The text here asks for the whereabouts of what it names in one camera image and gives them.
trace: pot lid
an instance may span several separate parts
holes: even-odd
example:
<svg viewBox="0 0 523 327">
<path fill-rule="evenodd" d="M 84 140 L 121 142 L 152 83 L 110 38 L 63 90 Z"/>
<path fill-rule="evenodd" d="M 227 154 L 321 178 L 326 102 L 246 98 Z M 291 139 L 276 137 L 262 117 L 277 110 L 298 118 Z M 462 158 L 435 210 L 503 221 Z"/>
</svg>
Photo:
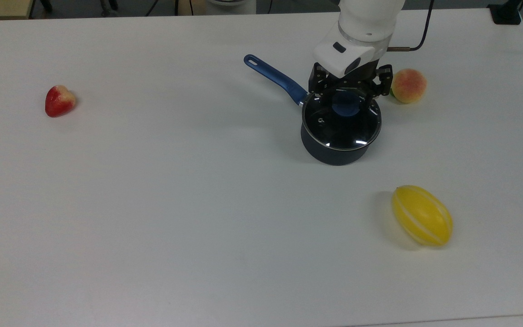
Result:
<svg viewBox="0 0 523 327">
<path fill-rule="evenodd" d="M 380 109 L 374 100 L 367 106 L 359 89 L 326 89 L 311 95 L 302 116 L 317 142 L 341 151 L 369 145 L 380 131 Z"/>
</svg>

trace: cable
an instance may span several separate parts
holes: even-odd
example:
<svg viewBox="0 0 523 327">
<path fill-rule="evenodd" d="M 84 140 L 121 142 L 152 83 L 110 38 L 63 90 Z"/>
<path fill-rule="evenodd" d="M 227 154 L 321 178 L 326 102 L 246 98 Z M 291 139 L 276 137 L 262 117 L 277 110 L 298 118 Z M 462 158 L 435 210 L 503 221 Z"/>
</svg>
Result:
<svg viewBox="0 0 523 327">
<path fill-rule="evenodd" d="M 414 48 L 409 48 L 409 51 L 419 50 L 423 46 L 423 43 L 425 42 L 425 37 L 427 37 L 427 29 L 429 29 L 429 21 L 431 20 L 431 11 L 433 10 L 434 2 L 435 0 L 431 0 L 431 3 L 429 4 L 429 12 L 427 13 L 427 21 L 425 22 L 425 30 L 423 31 L 423 38 L 421 39 L 421 43 L 419 43 L 419 45 Z"/>
<path fill-rule="evenodd" d="M 152 10 L 154 9 L 154 6 L 156 6 L 156 3 L 158 2 L 158 0 L 154 0 L 154 4 L 151 6 L 151 8 L 149 9 L 149 12 L 145 15 L 145 17 L 148 17 L 148 15 L 151 14 Z"/>
</svg>

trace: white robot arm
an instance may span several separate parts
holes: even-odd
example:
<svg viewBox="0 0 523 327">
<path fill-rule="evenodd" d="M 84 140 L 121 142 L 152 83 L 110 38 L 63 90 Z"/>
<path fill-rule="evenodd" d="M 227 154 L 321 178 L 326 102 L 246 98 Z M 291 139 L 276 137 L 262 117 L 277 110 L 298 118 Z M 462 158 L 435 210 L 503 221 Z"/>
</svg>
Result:
<svg viewBox="0 0 523 327">
<path fill-rule="evenodd" d="M 386 53 L 405 0 L 341 0 L 338 23 L 314 49 L 314 58 L 342 78 Z"/>
</svg>

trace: saucepan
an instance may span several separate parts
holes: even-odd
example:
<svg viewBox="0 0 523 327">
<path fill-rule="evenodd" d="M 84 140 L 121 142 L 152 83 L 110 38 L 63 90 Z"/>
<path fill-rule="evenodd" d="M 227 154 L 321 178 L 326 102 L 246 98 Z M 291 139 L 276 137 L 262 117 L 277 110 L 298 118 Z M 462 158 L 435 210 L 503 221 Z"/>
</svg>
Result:
<svg viewBox="0 0 523 327">
<path fill-rule="evenodd" d="M 253 54 L 246 65 L 281 86 L 302 107 L 301 140 L 318 161 L 342 166 L 357 161 L 380 132 L 380 109 L 360 89 L 336 87 L 309 93 Z"/>
</svg>

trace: pan handle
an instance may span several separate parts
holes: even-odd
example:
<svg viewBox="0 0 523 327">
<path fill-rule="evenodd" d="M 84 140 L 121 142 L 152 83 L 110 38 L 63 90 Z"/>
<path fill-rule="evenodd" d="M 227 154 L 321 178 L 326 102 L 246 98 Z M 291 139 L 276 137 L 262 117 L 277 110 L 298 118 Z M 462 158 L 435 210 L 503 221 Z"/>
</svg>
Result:
<svg viewBox="0 0 523 327">
<path fill-rule="evenodd" d="M 243 58 L 243 62 L 245 62 L 246 65 L 251 67 L 256 72 L 266 76 L 268 79 L 270 79 L 270 81 L 273 81 L 277 85 L 281 86 L 282 89 L 285 89 L 297 105 L 304 105 L 304 101 L 308 95 L 308 92 L 294 80 L 288 76 L 285 76 L 284 73 L 280 72 L 276 68 L 266 64 L 266 62 L 254 56 L 253 54 L 248 54 L 245 56 L 245 58 Z"/>
</svg>

